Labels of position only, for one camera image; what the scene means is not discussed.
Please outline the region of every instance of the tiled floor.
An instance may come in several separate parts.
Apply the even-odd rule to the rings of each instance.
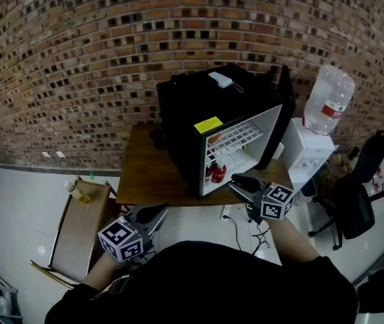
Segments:
[[[47,265],[67,192],[63,186],[70,175],[28,173],[0,169],[0,274],[19,289],[19,303],[25,323],[43,323],[46,312],[64,294],[66,288],[33,269],[28,260]],[[108,180],[116,188],[118,178],[96,177],[94,182]],[[374,203],[376,224],[354,240],[344,240],[341,250],[333,251],[331,229],[311,239],[322,255],[327,255],[339,270],[354,281],[384,251],[384,198]],[[155,238],[161,250],[182,240],[205,240],[238,248],[232,222],[220,220],[221,207],[173,208],[162,230]],[[256,224],[248,224],[243,206],[230,213],[238,225],[238,240],[248,252],[256,247]],[[294,207],[288,217],[306,234],[326,220],[322,208],[314,205]],[[260,256],[279,263],[271,235],[269,244],[261,246]],[[384,323],[384,316],[360,316],[358,323]]]

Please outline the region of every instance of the large plastic water bottle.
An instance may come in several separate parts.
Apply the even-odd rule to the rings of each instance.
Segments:
[[[355,83],[342,70],[320,68],[304,110],[304,125],[317,134],[329,134],[340,120],[354,94]]]

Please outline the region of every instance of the white cable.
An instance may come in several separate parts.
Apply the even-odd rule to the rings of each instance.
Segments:
[[[234,86],[235,89],[237,89],[239,92],[244,92],[243,88],[238,85],[237,83],[235,82],[232,82],[232,85]]]

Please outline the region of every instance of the water bottle label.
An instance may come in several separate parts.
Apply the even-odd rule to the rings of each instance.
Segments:
[[[325,105],[322,108],[322,112],[329,117],[341,117],[345,109],[345,105],[338,105],[337,103],[331,102],[330,100],[325,100]]]

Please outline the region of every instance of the person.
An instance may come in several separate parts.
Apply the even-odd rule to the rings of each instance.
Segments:
[[[265,323],[353,323],[354,287],[285,218],[268,220],[282,266],[209,242],[179,242],[125,273],[105,253],[45,323],[257,318]]]

